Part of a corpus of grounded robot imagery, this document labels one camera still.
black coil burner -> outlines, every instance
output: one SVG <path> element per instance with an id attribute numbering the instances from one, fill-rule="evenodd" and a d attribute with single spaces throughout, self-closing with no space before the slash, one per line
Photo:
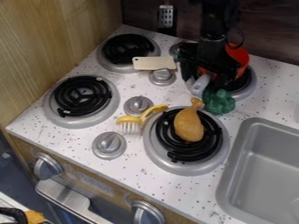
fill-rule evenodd
<path id="1" fill-rule="evenodd" d="M 112 97 L 108 84 L 94 76 L 77 76 L 62 82 L 54 90 L 62 117 L 85 116 L 106 107 Z"/>
<path id="2" fill-rule="evenodd" d="M 123 34 L 108 40 L 102 47 L 102 54 L 113 64 L 132 63 L 134 57 L 144 57 L 154 52 L 154 45 L 137 34 Z"/>
<path id="3" fill-rule="evenodd" d="M 251 82 L 251 69 L 248 67 L 243 73 L 243 75 L 239 77 L 239 79 L 231 81 L 230 83 L 228 83 L 227 86 L 224 87 L 224 89 L 228 92 L 238 92 L 248 87 L 250 82 Z"/>
<path id="4" fill-rule="evenodd" d="M 172 162 L 198 161 L 218 152 L 223 142 L 222 129 L 208 115 L 198 111 L 198 116 L 205 126 L 202 140 L 191 143 L 179 137 L 174 129 L 174 119 L 181 108 L 163 112 L 156 122 L 156 136 L 160 144 L 168 151 Z"/>

burner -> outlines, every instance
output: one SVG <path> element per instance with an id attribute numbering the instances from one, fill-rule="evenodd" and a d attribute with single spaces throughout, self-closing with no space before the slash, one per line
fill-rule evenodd
<path id="1" fill-rule="evenodd" d="M 54 91 L 60 116 L 85 116 L 107 106 L 112 98 L 101 78 L 78 76 L 62 82 Z"/>
<path id="2" fill-rule="evenodd" d="M 197 176 L 218 167 L 229 151 L 226 127 L 214 115 L 198 111 L 205 125 L 201 141 L 189 143 L 174 130 L 173 121 L 183 107 L 169 108 L 154 115 L 143 132 L 144 149 L 150 160 L 161 169 L 182 176 Z"/>
<path id="3" fill-rule="evenodd" d="M 97 50 L 99 63 L 108 71 L 128 74 L 137 72 L 134 57 L 159 56 L 159 46 L 149 38 L 137 34 L 114 36 Z"/>
<path id="4" fill-rule="evenodd" d="M 136 34 L 124 34 L 107 41 L 101 52 L 113 64 L 128 64 L 132 63 L 134 57 L 148 56 L 154 49 L 154 45 L 147 38 Z"/>
<path id="5" fill-rule="evenodd" d="M 45 95 L 45 115 L 55 124 L 71 129 L 105 121 L 117 109 L 118 91 L 109 80 L 82 75 L 61 81 Z"/>
<path id="6" fill-rule="evenodd" d="M 168 157 L 173 162 L 191 162 L 208 158 L 217 153 L 223 142 L 222 130 L 218 124 L 208 115 L 198 111 L 198 116 L 205 126 L 204 137 L 195 143 L 186 142 L 176 134 L 173 125 L 180 110 L 182 109 L 163 112 L 156 122 L 156 136 L 161 145 L 169 151 Z"/>
<path id="7" fill-rule="evenodd" d="M 251 95 L 256 89 L 257 77 L 254 70 L 248 66 L 245 73 L 238 80 L 232 81 L 226 90 L 236 101 L 241 101 Z"/>

wooden panel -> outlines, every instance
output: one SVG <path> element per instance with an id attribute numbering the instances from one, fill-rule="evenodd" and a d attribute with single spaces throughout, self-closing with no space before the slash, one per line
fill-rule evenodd
<path id="1" fill-rule="evenodd" d="M 16 143 L 17 147 L 21 150 L 20 153 L 22 155 L 22 158 L 24 158 L 24 160 L 27 161 L 27 163 L 35 163 L 35 158 L 32 155 L 32 149 L 34 149 L 35 152 L 45 152 L 44 150 L 42 150 L 38 147 L 35 147 L 19 138 L 16 138 L 14 136 L 11 136 L 11 137 L 13 138 L 13 141 L 14 141 L 14 143 Z M 128 205 L 128 202 L 133 201 L 133 200 L 145 200 L 145 201 L 148 201 L 154 207 L 158 208 L 163 213 L 163 215 L 166 219 L 166 223 L 168 223 L 168 224 L 195 224 L 195 222 L 193 222 L 189 219 L 186 219 L 185 217 L 179 215 L 178 213 L 174 213 L 171 210 L 151 201 L 150 199 L 145 199 L 143 196 L 136 194 L 134 192 L 131 192 L 130 190 L 128 190 L 122 186 L 119 186 L 103 177 L 100 177 L 99 175 L 91 173 L 90 171 L 87 171 L 87 170 L 83 169 L 82 167 L 79 167 L 78 165 L 72 164 L 61 157 L 51 155 L 47 152 L 46 152 L 46 154 L 53 157 L 57 162 L 59 162 L 64 167 L 71 166 L 73 168 L 72 171 L 70 171 L 70 169 L 68 168 L 68 172 L 71 172 L 71 174 L 72 174 L 71 178 L 69 175 L 66 175 L 66 172 L 64 172 L 61 175 L 62 178 L 71 181 L 75 185 L 80 186 L 80 187 L 84 188 L 85 190 L 88 190 L 91 193 L 101 196 L 102 198 L 116 204 L 119 207 L 122 207 L 122 208 L 130 211 L 130 206 Z M 90 185 L 86 185 L 84 182 L 82 182 L 80 180 L 80 177 L 78 176 L 78 172 L 84 173 L 88 177 L 96 179 L 96 180 L 100 181 L 101 183 L 104 183 L 105 185 L 112 187 L 115 191 L 114 196 L 105 194 L 105 193 L 91 187 Z"/>
<path id="2" fill-rule="evenodd" d="M 0 0 L 0 127 L 122 22 L 120 0 Z"/>
<path id="3" fill-rule="evenodd" d="M 163 1 L 122 0 L 125 24 L 156 30 L 156 11 Z M 197 39 L 201 6 L 172 0 L 178 8 L 177 35 Z M 242 0 L 239 26 L 246 34 L 244 47 L 262 57 L 299 65 L 299 2 L 296 0 Z"/>

oven handle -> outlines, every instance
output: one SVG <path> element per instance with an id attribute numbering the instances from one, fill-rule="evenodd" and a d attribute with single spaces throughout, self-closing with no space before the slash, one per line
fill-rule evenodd
<path id="1" fill-rule="evenodd" d="M 36 192 L 54 205 L 90 224 L 113 224 L 112 222 L 91 212 L 89 198 L 52 179 L 40 180 L 35 187 Z"/>

gray sink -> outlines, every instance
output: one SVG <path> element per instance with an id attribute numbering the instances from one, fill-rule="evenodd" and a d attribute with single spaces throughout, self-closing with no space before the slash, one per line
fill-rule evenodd
<path id="1" fill-rule="evenodd" d="M 261 118 L 244 121 L 216 198 L 247 224 L 298 224 L 299 130 Z"/>

